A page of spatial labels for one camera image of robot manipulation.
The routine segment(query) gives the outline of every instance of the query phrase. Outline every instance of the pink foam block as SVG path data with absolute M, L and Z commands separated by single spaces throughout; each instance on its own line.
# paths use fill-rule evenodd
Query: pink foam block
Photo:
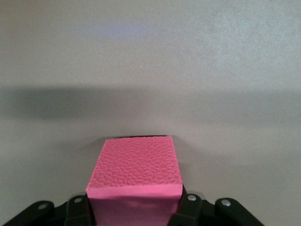
M 166 226 L 182 195 L 172 137 L 109 139 L 87 186 L 98 226 Z

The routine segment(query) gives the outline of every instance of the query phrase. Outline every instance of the gray surface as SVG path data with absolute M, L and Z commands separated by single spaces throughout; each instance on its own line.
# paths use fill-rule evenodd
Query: gray surface
M 174 137 L 184 183 L 300 225 L 301 2 L 0 2 L 0 225 L 84 191 L 106 137 Z

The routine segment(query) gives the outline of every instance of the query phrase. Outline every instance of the white backdrop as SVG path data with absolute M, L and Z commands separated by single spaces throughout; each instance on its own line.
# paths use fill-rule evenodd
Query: white backdrop
M 0 225 L 106 138 L 172 135 L 188 190 L 299 226 L 300 40 L 299 0 L 2 0 Z

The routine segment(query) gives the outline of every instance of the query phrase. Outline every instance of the textured foam surface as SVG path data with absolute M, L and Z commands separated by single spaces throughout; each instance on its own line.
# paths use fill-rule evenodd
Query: textured foam surface
M 106 140 L 87 195 L 98 225 L 166 225 L 182 195 L 172 138 Z

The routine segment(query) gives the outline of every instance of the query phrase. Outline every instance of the metal screw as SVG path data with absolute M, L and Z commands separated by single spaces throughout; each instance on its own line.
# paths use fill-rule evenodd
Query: metal screw
M 48 206 L 48 204 L 47 204 L 47 203 L 44 203 L 44 204 L 42 204 L 42 205 L 40 205 L 40 206 L 38 207 L 38 210 L 45 209 L 47 206 Z
M 231 202 L 229 200 L 223 199 L 221 202 L 224 206 L 230 206 Z
M 190 194 L 190 195 L 188 195 L 188 200 L 189 201 L 195 201 L 197 198 L 194 196 L 194 195 L 192 195 L 192 194 Z
M 75 203 L 78 203 L 78 202 L 81 202 L 81 201 L 82 201 L 82 198 L 76 198 L 76 199 L 74 200 Z

